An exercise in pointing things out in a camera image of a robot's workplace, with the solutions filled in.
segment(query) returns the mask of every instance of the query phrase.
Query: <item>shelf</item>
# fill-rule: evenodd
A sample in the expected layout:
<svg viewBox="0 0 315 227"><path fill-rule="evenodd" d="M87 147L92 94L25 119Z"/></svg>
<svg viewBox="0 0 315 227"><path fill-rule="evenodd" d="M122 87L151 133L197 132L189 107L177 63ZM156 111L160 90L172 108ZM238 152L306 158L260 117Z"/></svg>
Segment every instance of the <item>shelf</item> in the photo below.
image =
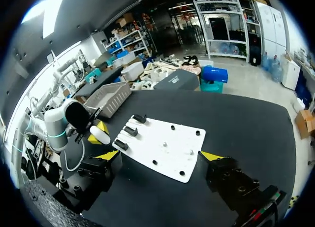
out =
<svg viewBox="0 0 315 227"><path fill-rule="evenodd" d="M249 9L249 8L245 8L245 7L242 7L242 9L254 11L253 9Z"/></svg>
<svg viewBox="0 0 315 227"><path fill-rule="evenodd" d="M221 4L238 4L237 1L230 1L230 0L201 0L201 1L196 1L196 4L216 4L216 3L221 3Z"/></svg>
<svg viewBox="0 0 315 227"><path fill-rule="evenodd" d="M126 36L124 36L124 37L120 38L120 41L121 41L121 40L123 40L124 38L126 38L126 37L130 36L130 35L135 34L135 33L139 33L139 30L133 31L133 32L131 32L131 33L127 34Z"/></svg>
<svg viewBox="0 0 315 227"><path fill-rule="evenodd" d="M233 55L233 54L224 54L224 53L216 53L216 52L210 52L210 56L227 56L227 57L236 57L236 58L242 58L246 59L246 56L240 56L240 55Z"/></svg>
<svg viewBox="0 0 315 227"><path fill-rule="evenodd" d="M141 41L141 38L139 38L139 39L137 39L137 40L135 40L135 41L133 41L133 42L130 42L130 43L126 44L126 45L123 45L123 47L127 47L127 46L129 46L129 45L131 45L131 44L134 44L134 43L136 43L136 42L139 42L139 41Z"/></svg>
<svg viewBox="0 0 315 227"><path fill-rule="evenodd" d="M108 47L110 47L111 45L113 45L115 42L117 42L118 40L113 41L112 43L110 43L109 45L105 46L105 48L107 49Z"/></svg>
<svg viewBox="0 0 315 227"><path fill-rule="evenodd" d="M119 50L122 50L122 48L119 48L119 49L113 51L111 54L114 54L115 52L117 52L117 51L119 51Z"/></svg>
<svg viewBox="0 0 315 227"><path fill-rule="evenodd" d="M144 47L141 47L141 48L135 49L135 50L133 50L133 51L131 51L131 52L141 51L141 50L143 50L143 49L146 49L146 47L144 46Z"/></svg>
<svg viewBox="0 0 315 227"><path fill-rule="evenodd" d="M247 23L247 24L253 24L253 25L257 25L257 26L260 26L260 24L257 24L257 23L253 23L253 22L247 22L247 21L246 21L246 23Z"/></svg>
<svg viewBox="0 0 315 227"><path fill-rule="evenodd" d="M232 42L232 43L240 43L240 44L246 44L245 41L236 41L236 40L212 40L208 39L208 42Z"/></svg>
<svg viewBox="0 0 315 227"><path fill-rule="evenodd" d="M237 12L237 11L228 11L228 10L214 10L214 11L200 11L200 14L243 14L243 13Z"/></svg>

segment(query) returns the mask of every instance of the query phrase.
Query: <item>white appliance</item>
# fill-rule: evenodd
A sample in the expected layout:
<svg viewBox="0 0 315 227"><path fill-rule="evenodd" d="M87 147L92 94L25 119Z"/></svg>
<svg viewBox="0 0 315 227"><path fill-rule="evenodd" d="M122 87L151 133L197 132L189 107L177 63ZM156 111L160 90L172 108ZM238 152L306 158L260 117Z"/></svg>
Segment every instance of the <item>white appliance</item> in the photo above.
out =
<svg viewBox="0 0 315 227"><path fill-rule="evenodd" d="M257 16L262 26L263 52L269 57L275 55L280 58L285 54L286 37L284 21L280 11L260 2L255 1Z"/></svg>
<svg viewBox="0 0 315 227"><path fill-rule="evenodd" d="M284 56L281 56L282 68L282 84L286 88L295 90L297 80L300 74L300 66L294 61L289 61Z"/></svg>

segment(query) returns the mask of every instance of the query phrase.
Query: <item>white plate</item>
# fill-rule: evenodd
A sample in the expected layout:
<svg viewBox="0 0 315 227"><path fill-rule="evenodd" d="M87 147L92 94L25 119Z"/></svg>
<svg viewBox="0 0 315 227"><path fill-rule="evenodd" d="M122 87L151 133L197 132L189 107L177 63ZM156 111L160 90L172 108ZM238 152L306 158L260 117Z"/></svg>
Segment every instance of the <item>white plate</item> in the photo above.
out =
<svg viewBox="0 0 315 227"><path fill-rule="evenodd" d="M132 117L126 126L134 130L137 128L138 135L133 137L122 129L113 147L160 174L187 183L197 163L206 131L150 118L142 124ZM125 151L117 146L116 139L127 143L129 148Z"/></svg>

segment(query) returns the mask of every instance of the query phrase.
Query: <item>hole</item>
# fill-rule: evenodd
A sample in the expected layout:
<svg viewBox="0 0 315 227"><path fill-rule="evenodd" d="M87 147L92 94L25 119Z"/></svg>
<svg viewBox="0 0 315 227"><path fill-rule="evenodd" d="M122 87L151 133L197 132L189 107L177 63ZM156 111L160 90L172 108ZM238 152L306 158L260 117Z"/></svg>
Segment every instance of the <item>hole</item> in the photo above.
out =
<svg viewBox="0 0 315 227"><path fill-rule="evenodd" d="M240 186L239 188L238 188L238 191L239 192L244 192L246 189L245 189L245 187L244 186Z"/></svg>

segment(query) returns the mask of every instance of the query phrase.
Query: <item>black table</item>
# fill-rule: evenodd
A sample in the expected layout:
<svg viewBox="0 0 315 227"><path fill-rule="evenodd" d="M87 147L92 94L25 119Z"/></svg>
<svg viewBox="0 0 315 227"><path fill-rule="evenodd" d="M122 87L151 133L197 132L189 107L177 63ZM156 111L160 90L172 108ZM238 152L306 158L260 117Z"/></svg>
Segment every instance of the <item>black table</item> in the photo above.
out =
<svg viewBox="0 0 315 227"><path fill-rule="evenodd" d="M116 78L120 76L123 69L124 68L121 66L121 67L102 73L102 75L97 78L97 81L95 83L93 84L87 83L80 90L78 90L74 96L89 97L101 86L112 83Z"/></svg>
<svg viewBox="0 0 315 227"><path fill-rule="evenodd" d="M112 139L132 114L205 129L202 150L235 158L247 175L260 181L261 190L275 185L285 191L280 218L286 212L293 191L296 155L292 123L284 107L204 92L132 92L106 121ZM85 144L86 156L108 150L105 145ZM70 168L81 154L78 148L67 148ZM61 161L65 170L63 154ZM108 227L227 227L236 220L237 213L229 210L218 193L209 190L198 163L190 181L184 184L123 155L123 168L109 192L102 193L83 216Z"/></svg>

